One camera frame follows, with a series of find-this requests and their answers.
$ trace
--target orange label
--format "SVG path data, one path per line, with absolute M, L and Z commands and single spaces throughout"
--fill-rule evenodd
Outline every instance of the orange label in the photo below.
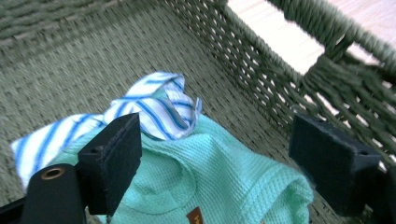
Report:
M 194 210 L 188 213 L 187 218 L 189 219 L 190 224 L 204 224 L 201 209 L 199 209 L 199 207 L 194 208 Z

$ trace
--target green knit fabric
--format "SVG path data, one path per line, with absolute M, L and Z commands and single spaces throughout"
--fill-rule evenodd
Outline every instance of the green knit fabric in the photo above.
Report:
M 101 130 L 78 139 L 52 164 L 77 163 L 77 153 Z M 309 221 L 313 193 L 305 178 L 249 150 L 205 116 L 187 138 L 156 141 L 142 134 L 142 145 L 141 165 L 112 223 L 190 223 L 186 215 L 197 206 L 205 223 Z

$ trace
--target woven basket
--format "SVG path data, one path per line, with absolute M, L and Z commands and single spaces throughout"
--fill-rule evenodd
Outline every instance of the woven basket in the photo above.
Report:
M 288 157 L 293 110 L 396 152 L 396 53 L 319 0 L 271 0 L 325 52 L 302 75 L 220 0 L 0 3 L 0 205 L 22 196 L 9 143 L 57 119 L 102 113 L 140 77 L 182 73 L 204 113 L 252 150 Z M 379 65 L 347 53 L 357 44 Z M 314 223 L 337 216 L 317 194 Z

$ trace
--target metal grommet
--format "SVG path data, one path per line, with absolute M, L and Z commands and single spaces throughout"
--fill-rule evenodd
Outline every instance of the metal grommet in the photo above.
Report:
M 55 167 L 55 168 L 52 168 L 52 169 L 44 172 L 44 174 L 41 175 L 41 178 L 44 180 L 51 180 L 51 179 L 55 179 L 63 174 L 64 174 L 63 167 Z

